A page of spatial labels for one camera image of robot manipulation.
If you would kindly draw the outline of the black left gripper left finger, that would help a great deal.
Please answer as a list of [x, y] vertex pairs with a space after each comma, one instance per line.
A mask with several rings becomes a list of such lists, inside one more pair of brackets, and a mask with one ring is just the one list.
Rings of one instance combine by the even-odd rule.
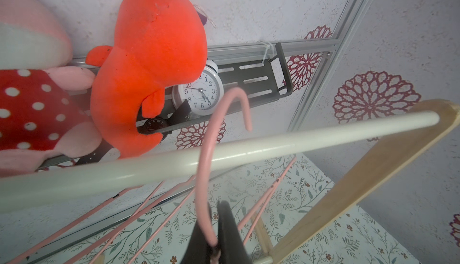
[[195, 223], [181, 264], [211, 264], [215, 248], [207, 242], [198, 222]]

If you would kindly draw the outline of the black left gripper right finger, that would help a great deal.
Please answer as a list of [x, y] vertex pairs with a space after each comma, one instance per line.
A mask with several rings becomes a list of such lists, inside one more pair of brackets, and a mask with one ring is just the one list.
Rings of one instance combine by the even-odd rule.
[[218, 249], [220, 264], [253, 264], [244, 248], [240, 232], [226, 201], [218, 203]]

